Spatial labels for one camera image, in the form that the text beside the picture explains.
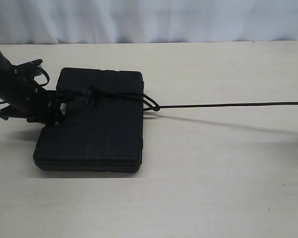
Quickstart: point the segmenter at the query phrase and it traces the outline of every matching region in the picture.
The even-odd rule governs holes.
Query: white table
[[[298,100],[298,42],[0,49],[48,89],[85,67],[141,71],[162,105]],[[0,238],[298,238],[298,106],[147,114],[134,175],[40,171],[41,128],[0,119]]]

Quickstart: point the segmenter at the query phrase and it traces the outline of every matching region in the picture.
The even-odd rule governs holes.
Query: black plastic case
[[[90,85],[118,93],[144,92],[142,74],[64,68],[57,89],[80,91]],[[45,171],[136,172],[142,163],[143,103],[103,97],[94,107],[80,97],[68,103],[65,121],[42,129],[34,151]]]

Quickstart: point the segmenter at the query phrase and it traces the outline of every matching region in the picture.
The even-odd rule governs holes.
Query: black case
[[[81,68],[62,69],[57,89],[80,91],[90,85],[117,93],[144,92],[140,72]],[[77,97],[68,103],[64,123],[42,129],[33,158],[45,171],[134,173],[142,149],[142,102],[102,97],[91,108]]]

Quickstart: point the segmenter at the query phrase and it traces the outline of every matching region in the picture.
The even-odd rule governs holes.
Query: white curtain
[[[298,0],[0,0],[0,43],[298,40]]]

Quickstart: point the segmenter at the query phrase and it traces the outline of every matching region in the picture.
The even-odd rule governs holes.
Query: table surface
[[[0,49],[48,89],[83,67],[141,71],[162,105],[298,100],[298,42]],[[298,106],[148,113],[136,174],[42,172],[42,127],[0,119],[0,238],[298,238]]]

